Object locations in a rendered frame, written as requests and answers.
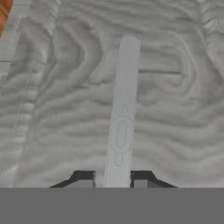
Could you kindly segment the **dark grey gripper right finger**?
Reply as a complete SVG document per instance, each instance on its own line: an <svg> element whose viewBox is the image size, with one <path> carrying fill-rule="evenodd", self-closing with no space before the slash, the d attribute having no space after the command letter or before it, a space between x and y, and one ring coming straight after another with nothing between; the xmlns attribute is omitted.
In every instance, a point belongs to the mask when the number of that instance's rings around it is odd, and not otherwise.
<svg viewBox="0 0 224 224"><path fill-rule="evenodd" d="M158 179L152 171L132 171L130 180L131 188L175 188L175 185Z"/></svg>

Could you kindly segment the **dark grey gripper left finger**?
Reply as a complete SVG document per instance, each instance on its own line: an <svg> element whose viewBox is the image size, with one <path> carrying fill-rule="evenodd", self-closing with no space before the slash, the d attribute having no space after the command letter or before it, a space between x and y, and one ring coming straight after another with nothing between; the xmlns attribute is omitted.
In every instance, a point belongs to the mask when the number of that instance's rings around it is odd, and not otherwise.
<svg viewBox="0 0 224 224"><path fill-rule="evenodd" d="M95 188L95 171L83 171L78 170L74 171L73 174L55 185L52 185L52 188L64 188L64 187L73 187L73 188Z"/></svg>

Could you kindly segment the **grey wood grain cabinet door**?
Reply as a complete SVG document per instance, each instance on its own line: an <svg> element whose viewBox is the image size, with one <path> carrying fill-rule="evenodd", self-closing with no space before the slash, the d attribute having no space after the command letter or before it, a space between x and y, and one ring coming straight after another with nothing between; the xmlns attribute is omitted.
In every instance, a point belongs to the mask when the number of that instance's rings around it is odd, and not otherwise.
<svg viewBox="0 0 224 224"><path fill-rule="evenodd" d="M5 1L0 187L103 181L126 35L141 41L133 168L224 187L224 0Z"/></svg>

